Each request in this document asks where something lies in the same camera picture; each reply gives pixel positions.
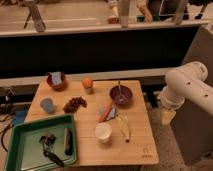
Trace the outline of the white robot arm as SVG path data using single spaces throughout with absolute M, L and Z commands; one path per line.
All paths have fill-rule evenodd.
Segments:
M 213 87 L 205 83 L 207 76 L 207 67 L 199 61 L 175 67 L 166 73 L 166 86 L 158 96 L 162 105 L 162 125 L 171 123 L 186 99 L 213 116 Z

